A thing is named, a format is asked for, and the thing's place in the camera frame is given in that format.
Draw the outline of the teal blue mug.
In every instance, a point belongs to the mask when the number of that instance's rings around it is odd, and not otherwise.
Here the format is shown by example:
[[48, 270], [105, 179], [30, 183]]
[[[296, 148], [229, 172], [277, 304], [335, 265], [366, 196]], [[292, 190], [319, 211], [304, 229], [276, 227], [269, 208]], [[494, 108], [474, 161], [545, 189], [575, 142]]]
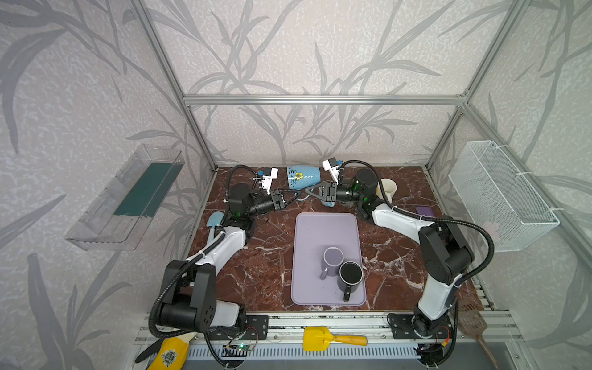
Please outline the teal blue mug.
[[301, 190], [322, 181], [318, 167], [304, 165], [288, 166], [287, 178], [288, 186], [293, 190]]

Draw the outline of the white ceramic mug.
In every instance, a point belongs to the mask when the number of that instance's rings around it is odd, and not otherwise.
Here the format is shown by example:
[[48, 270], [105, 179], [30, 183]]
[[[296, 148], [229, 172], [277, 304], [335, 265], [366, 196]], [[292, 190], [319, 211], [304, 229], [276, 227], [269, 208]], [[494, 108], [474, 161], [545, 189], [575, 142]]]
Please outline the white ceramic mug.
[[398, 187], [394, 180], [382, 178], [382, 180], [380, 180], [380, 185], [376, 188], [376, 195], [381, 200], [388, 200], [389, 203], [392, 203], [397, 190]]

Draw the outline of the purple ceramic mug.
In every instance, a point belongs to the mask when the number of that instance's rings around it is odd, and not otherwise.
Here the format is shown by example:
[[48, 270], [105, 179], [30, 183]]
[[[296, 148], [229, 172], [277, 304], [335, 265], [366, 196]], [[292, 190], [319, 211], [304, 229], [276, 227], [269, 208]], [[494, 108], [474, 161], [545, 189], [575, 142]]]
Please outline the purple ceramic mug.
[[331, 246], [325, 249], [322, 255], [320, 279], [323, 281], [327, 277], [336, 277], [339, 275], [339, 268], [345, 260], [344, 254], [340, 248]]

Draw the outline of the black ceramic mug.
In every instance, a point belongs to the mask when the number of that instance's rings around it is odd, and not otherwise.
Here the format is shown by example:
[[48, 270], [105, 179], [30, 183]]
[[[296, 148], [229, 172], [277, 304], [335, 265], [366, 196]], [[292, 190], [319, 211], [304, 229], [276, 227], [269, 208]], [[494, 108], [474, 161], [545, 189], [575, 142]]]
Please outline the black ceramic mug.
[[344, 262], [339, 268], [338, 287], [342, 292], [343, 302], [349, 303], [352, 294], [356, 291], [363, 280], [362, 267], [354, 262]]

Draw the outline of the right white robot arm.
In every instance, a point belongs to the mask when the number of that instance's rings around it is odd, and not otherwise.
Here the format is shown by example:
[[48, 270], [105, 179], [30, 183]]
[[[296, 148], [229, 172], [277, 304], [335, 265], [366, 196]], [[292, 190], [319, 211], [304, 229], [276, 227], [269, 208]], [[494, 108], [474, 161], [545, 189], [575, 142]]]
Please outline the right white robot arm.
[[[483, 271], [493, 260], [493, 238], [472, 222], [428, 217], [397, 207], [389, 200], [378, 171], [369, 163], [331, 158], [322, 165], [330, 173], [331, 180], [305, 187], [303, 192], [325, 202], [353, 203], [362, 219], [419, 244], [428, 278], [414, 309], [413, 324], [417, 332], [425, 335], [448, 314], [454, 295], [463, 283]], [[461, 226], [480, 233], [487, 244], [486, 257], [472, 270], [469, 266], [475, 256], [459, 229]]]

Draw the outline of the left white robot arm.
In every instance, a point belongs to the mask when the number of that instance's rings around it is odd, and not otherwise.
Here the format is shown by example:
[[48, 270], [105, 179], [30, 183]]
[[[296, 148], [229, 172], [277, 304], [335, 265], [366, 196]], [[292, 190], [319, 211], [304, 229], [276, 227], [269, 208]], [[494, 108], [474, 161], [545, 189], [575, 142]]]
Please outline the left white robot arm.
[[290, 189], [271, 188], [278, 169], [255, 171], [237, 165], [228, 174], [226, 211], [213, 228], [213, 238], [196, 254], [174, 260], [165, 269], [160, 294], [148, 319], [150, 333], [159, 339], [179, 335], [208, 333], [217, 328], [242, 331], [245, 308], [217, 299], [216, 278], [231, 258], [254, 235], [256, 217], [280, 211], [292, 203], [285, 200]]

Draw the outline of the light blue toy shovel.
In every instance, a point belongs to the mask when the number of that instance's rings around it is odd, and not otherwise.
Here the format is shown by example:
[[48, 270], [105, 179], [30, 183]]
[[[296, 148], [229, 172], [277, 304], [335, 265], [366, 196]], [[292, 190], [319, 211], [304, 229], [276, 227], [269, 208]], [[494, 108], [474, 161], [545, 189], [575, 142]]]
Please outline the light blue toy shovel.
[[215, 238], [216, 227], [221, 224], [223, 218], [224, 218], [224, 213], [221, 211], [216, 211], [213, 214], [211, 214], [211, 216], [209, 217], [208, 222], [207, 222], [207, 227], [209, 228], [207, 246], [213, 242], [213, 240]]

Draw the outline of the lavender plastic tray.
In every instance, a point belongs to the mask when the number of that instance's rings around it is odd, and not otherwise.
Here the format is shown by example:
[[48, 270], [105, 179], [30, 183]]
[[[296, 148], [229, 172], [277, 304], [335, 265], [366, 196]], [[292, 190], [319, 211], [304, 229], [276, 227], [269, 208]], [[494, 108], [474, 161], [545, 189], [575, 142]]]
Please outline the lavender plastic tray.
[[356, 217], [350, 213], [301, 213], [296, 218], [291, 300], [301, 306], [353, 306], [366, 302], [365, 283], [353, 288], [348, 302], [339, 288], [339, 276], [322, 278], [329, 248], [342, 252], [344, 261], [362, 265]]

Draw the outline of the purple silicone spatula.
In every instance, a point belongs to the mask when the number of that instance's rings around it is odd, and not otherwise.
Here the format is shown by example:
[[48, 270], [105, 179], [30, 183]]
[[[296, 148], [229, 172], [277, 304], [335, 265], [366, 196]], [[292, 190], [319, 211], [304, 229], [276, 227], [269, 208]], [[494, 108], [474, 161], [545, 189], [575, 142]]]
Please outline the purple silicone spatula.
[[430, 207], [426, 207], [426, 206], [417, 207], [416, 212], [417, 212], [417, 214], [419, 214], [421, 216], [436, 217], [433, 209]]

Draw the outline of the green sponge sheet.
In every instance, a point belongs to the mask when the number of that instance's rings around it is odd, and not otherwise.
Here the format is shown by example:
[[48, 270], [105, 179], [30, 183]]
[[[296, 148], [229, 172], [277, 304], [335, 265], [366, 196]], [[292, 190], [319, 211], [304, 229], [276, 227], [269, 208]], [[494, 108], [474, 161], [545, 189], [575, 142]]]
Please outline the green sponge sheet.
[[114, 215], [155, 217], [182, 167], [182, 163], [151, 163], [115, 210]]

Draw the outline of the pink object in basket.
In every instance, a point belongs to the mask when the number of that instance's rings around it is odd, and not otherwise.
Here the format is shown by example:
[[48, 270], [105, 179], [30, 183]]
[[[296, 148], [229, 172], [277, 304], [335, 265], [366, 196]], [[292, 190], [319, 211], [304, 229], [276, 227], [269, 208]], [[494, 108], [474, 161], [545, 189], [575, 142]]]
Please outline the pink object in basket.
[[486, 221], [483, 223], [483, 229], [490, 235], [495, 243], [498, 243], [500, 238], [500, 225], [496, 222]]

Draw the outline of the yellow toy shovel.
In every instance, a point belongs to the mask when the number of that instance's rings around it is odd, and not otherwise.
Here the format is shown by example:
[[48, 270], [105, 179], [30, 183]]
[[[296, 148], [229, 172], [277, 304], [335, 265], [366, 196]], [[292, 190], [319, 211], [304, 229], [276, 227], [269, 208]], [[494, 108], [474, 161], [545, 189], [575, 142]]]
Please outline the yellow toy shovel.
[[303, 349], [306, 352], [324, 352], [330, 344], [338, 342], [347, 345], [367, 346], [368, 339], [360, 335], [333, 335], [324, 326], [306, 327], [304, 331]]

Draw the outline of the brown slotted spatula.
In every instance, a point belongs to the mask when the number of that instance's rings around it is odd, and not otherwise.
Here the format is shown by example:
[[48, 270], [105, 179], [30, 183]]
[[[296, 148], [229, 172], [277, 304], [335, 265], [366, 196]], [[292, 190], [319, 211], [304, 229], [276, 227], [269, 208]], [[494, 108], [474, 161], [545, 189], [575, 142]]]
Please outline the brown slotted spatula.
[[461, 302], [459, 304], [458, 322], [460, 331], [465, 336], [475, 339], [493, 367], [496, 370], [501, 370], [493, 352], [483, 338], [483, 333], [488, 328], [488, 325], [481, 315], [479, 308], [471, 302]]

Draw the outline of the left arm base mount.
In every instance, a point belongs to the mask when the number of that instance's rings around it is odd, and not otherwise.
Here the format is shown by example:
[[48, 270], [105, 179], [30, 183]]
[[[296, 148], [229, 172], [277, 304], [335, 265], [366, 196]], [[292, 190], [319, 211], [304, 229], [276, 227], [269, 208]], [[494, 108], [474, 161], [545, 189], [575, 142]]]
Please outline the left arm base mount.
[[268, 337], [269, 316], [266, 314], [247, 314], [239, 318], [237, 325], [231, 327], [218, 326], [208, 332], [210, 340], [230, 341], [239, 338], [247, 341], [261, 341]]

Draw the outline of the clear plastic wall shelf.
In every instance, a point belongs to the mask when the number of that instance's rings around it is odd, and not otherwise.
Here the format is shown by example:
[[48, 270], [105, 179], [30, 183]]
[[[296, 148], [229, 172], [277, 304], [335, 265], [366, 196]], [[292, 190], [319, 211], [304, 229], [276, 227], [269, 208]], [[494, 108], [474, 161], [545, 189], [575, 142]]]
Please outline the clear plastic wall shelf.
[[151, 163], [182, 163], [179, 149], [146, 144], [117, 172], [82, 217], [70, 228], [66, 240], [84, 251], [133, 251], [154, 217], [115, 216], [114, 212]]

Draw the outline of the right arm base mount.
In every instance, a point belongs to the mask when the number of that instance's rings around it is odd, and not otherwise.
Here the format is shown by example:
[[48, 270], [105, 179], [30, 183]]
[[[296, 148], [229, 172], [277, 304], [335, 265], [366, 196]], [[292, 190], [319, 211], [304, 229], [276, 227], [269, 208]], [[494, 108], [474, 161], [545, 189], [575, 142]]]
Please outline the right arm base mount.
[[386, 317], [394, 339], [447, 339], [451, 320], [448, 314], [440, 319], [430, 320], [421, 312], [396, 314], [389, 313]]

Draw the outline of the aluminium cage frame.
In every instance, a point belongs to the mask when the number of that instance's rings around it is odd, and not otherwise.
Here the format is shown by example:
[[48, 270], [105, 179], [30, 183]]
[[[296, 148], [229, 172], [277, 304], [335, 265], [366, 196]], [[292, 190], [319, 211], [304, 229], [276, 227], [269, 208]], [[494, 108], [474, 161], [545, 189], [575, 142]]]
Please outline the aluminium cage frame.
[[[581, 319], [591, 310], [591, 4], [589, 1], [500, 1], [468, 16], [475, 28], [491, 17], [505, 19], [465, 93], [404, 95], [400, 89], [365, 94], [362, 84], [382, 69], [404, 67], [381, 50], [347, 79], [322, 83], [320, 92], [291, 94], [270, 87], [262, 94], [247, 91], [245, 76], [224, 68], [205, 76], [184, 93], [173, 72], [166, 75], [180, 106], [311, 106], [319, 127], [339, 113], [347, 134], [357, 134], [370, 120], [357, 121], [361, 106], [455, 106], [455, 112], [430, 154], [431, 169], [447, 176], [445, 185], [469, 215], [449, 174], [469, 141], [491, 140], [500, 146], [554, 210], [560, 225], [532, 245], [547, 248], [553, 262], [565, 254], [575, 260], [566, 286], [564, 316]], [[499, 252], [509, 271], [507, 288], [524, 287], [528, 274], [536, 301], [530, 309], [548, 309], [557, 289], [552, 265], [527, 259], [522, 251]]]

